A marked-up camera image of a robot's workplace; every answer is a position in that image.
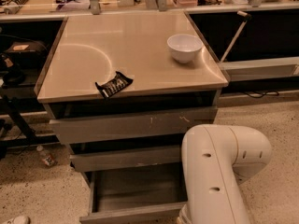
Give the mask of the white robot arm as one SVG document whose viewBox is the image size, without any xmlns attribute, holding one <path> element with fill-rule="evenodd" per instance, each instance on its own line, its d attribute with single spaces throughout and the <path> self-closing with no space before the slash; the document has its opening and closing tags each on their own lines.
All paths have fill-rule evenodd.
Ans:
<svg viewBox="0 0 299 224">
<path fill-rule="evenodd" d="M 259 173 L 271 156 L 268 138 L 250 127 L 190 128 L 181 146 L 188 201 L 177 224 L 250 224 L 238 185 Z"/>
</svg>

